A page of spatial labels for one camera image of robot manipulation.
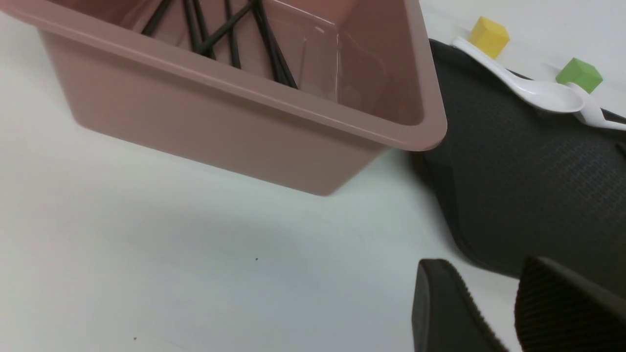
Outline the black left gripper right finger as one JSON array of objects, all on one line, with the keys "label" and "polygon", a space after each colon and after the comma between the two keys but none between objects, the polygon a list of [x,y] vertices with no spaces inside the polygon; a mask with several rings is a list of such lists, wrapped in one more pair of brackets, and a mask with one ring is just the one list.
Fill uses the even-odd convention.
[{"label": "black left gripper right finger", "polygon": [[623,352],[625,301],[551,259],[525,259],[514,306],[524,352]]}]

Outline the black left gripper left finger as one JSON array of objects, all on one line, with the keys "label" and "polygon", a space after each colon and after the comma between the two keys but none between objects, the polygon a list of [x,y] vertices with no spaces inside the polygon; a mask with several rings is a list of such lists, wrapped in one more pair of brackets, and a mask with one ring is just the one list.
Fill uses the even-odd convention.
[{"label": "black left gripper left finger", "polygon": [[460,273],[444,259],[421,259],[412,311],[416,352],[507,352]]}]

